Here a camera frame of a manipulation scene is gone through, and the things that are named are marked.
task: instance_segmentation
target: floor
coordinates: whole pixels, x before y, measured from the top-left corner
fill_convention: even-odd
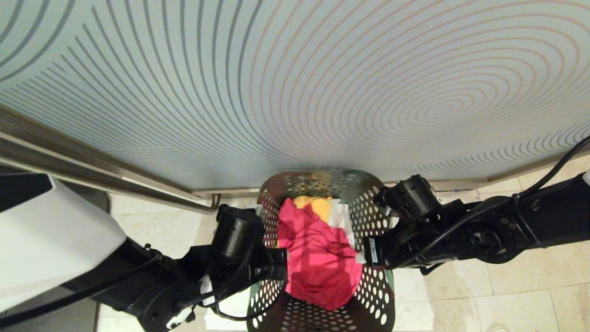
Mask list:
[[[590,169],[590,156],[573,160],[551,182]],[[442,203],[509,196],[532,185],[547,170],[533,172],[476,190],[437,192]],[[223,201],[236,207],[254,199]],[[150,243],[179,258],[192,245],[211,242],[215,217],[113,196],[112,214],[139,243]],[[504,324],[512,332],[590,331],[590,242],[522,253],[501,265],[478,260],[446,263],[426,277],[413,269],[394,270],[394,331],[485,332]],[[223,306],[229,313],[246,309],[248,294],[235,295]],[[245,331],[245,323],[223,320],[199,308],[197,319],[175,331]],[[140,332],[135,318],[101,306],[98,332]]]

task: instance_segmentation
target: red cloth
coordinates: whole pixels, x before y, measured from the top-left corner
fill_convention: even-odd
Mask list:
[[[278,244],[289,252],[291,296],[336,310],[350,300],[363,266],[356,262],[344,230],[330,228],[310,205],[299,210],[290,198],[278,214]]]

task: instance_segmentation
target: laundry basket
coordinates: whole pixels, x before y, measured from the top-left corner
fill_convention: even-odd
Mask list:
[[[264,244],[277,245],[278,212],[287,197],[300,195],[339,198],[348,204],[356,250],[362,238],[380,235],[390,220],[379,212],[372,198],[383,186],[373,175],[355,170],[326,172],[283,172],[269,178],[258,195],[258,204],[266,210]],[[391,331],[395,307],[393,277],[382,268],[365,266],[360,284],[350,301],[335,311],[326,311],[314,304],[297,300],[280,292],[278,281],[264,281],[251,288],[248,314],[275,305],[263,315],[247,321],[248,331],[262,332],[331,332]]]

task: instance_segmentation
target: curved line pattern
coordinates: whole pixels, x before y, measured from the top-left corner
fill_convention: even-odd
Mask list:
[[[481,178],[590,134],[585,1],[17,1],[0,103],[186,187]]]

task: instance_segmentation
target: yellow cloth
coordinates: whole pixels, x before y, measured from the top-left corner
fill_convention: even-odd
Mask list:
[[[298,209],[303,209],[311,204],[313,213],[317,214],[325,223],[328,223],[328,220],[330,219],[330,209],[332,208],[330,199],[331,198],[298,196],[295,197],[293,203],[295,203],[295,206]]]

